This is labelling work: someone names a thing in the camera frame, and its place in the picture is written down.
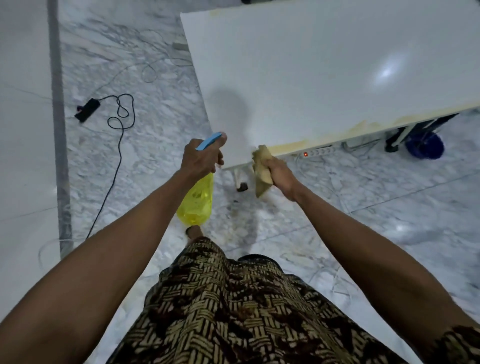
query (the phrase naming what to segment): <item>hand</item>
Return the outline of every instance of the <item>hand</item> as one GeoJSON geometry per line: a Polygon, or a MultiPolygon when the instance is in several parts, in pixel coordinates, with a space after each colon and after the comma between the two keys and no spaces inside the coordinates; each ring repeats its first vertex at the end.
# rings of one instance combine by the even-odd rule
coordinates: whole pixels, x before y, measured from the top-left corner
{"type": "Polygon", "coordinates": [[[220,148],[227,141],[227,135],[225,133],[222,134],[220,138],[204,150],[195,149],[203,141],[202,139],[192,139],[185,146],[180,170],[191,175],[195,181],[205,177],[210,172],[215,173],[215,163],[219,166],[224,164],[220,148]]]}
{"type": "Polygon", "coordinates": [[[290,201],[295,201],[296,192],[303,185],[293,175],[290,168],[287,167],[287,164],[275,157],[264,160],[263,164],[270,169],[274,185],[282,191],[286,198],[290,201]]]}

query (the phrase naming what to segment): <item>white table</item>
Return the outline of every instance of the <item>white table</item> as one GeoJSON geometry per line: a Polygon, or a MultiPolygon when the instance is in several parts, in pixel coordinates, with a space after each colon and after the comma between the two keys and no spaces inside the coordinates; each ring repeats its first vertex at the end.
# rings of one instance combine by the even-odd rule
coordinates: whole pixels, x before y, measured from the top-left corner
{"type": "Polygon", "coordinates": [[[286,0],[181,15],[225,167],[480,106],[476,0],[286,0]]]}

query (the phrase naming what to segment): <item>foot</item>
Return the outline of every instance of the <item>foot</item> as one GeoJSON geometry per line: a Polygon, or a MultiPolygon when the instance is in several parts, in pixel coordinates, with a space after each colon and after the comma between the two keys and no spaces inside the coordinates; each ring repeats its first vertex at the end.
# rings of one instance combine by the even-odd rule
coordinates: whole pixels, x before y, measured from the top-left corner
{"type": "Polygon", "coordinates": [[[186,233],[190,240],[195,240],[196,238],[199,238],[204,235],[204,233],[202,233],[202,229],[200,229],[200,226],[198,225],[190,226],[187,229],[186,233]]]}

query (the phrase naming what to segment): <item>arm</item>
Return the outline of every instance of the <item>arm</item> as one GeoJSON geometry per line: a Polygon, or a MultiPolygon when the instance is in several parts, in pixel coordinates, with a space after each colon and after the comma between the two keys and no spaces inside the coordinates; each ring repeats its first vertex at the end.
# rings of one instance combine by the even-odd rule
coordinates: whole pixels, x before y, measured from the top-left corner
{"type": "Polygon", "coordinates": [[[194,139],[163,186],[87,239],[46,274],[0,325],[2,363],[83,363],[141,275],[193,185],[215,163],[226,136],[203,151],[194,139]]]}
{"type": "Polygon", "coordinates": [[[437,279],[400,247],[315,195],[283,161],[274,158],[265,165],[275,185],[300,205],[379,315],[423,358],[451,327],[477,326],[437,279]]]}

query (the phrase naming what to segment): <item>black cable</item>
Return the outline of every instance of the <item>black cable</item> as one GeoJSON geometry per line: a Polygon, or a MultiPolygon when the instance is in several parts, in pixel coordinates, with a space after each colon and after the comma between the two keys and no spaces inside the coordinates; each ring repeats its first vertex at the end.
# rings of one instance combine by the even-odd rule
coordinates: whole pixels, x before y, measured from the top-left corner
{"type": "Polygon", "coordinates": [[[95,223],[96,223],[96,221],[98,220],[98,217],[100,216],[100,213],[101,213],[102,210],[103,210],[103,206],[105,206],[105,202],[107,201],[108,195],[110,194],[110,192],[112,191],[113,186],[115,185],[115,180],[117,179],[117,174],[118,174],[118,172],[119,172],[120,165],[121,165],[121,160],[122,160],[121,151],[120,151],[120,143],[121,143],[121,140],[122,140],[122,138],[123,138],[123,134],[125,133],[125,130],[130,129],[130,128],[132,128],[132,127],[135,125],[135,107],[134,107],[134,98],[133,98],[133,96],[130,95],[130,94],[121,94],[121,95],[118,95],[118,96],[116,96],[116,95],[108,95],[108,96],[105,96],[105,97],[103,97],[103,98],[99,98],[98,101],[103,101],[103,100],[106,100],[107,98],[110,98],[110,97],[114,97],[114,98],[115,98],[115,100],[116,100],[116,102],[117,102],[117,105],[118,105],[118,108],[117,108],[117,116],[110,116],[110,117],[107,119],[107,124],[108,124],[108,126],[109,126],[111,129],[121,130],[121,135],[120,135],[120,139],[119,139],[119,143],[118,143],[118,151],[119,151],[119,155],[120,155],[120,161],[119,161],[119,163],[118,163],[117,169],[115,170],[115,174],[113,175],[112,185],[111,185],[110,188],[108,189],[107,194],[105,195],[105,198],[103,199],[102,206],[100,207],[100,210],[98,211],[98,214],[96,215],[95,220],[94,220],[94,222],[93,222],[93,224],[92,224],[92,227],[90,228],[90,231],[88,232],[88,235],[87,235],[87,237],[85,238],[85,240],[90,237],[90,234],[92,233],[92,230],[93,230],[93,228],[94,228],[94,226],[95,226],[95,223]],[[133,122],[132,122],[132,124],[131,124],[130,126],[127,126],[127,127],[124,127],[124,126],[123,126],[123,123],[122,123],[121,120],[120,120],[120,119],[125,119],[125,118],[129,117],[129,115],[130,115],[130,113],[128,112],[128,110],[127,110],[126,108],[124,108],[124,107],[121,105],[121,103],[120,103],[120,97],[122,97],[122,96],[130,96],[130,97],[132,98],[133,122]],[[121,116],[121,115],[120,115],[120,109],[125,110],[125,112],[127,113],[127,115],[121,116]],[[121,128],[117,128],[117,127],[112,126],[112,125],[110,124],[110,121],[113,120],[113,119],[117,120],[117,121],[120,123],[121,128]]]}

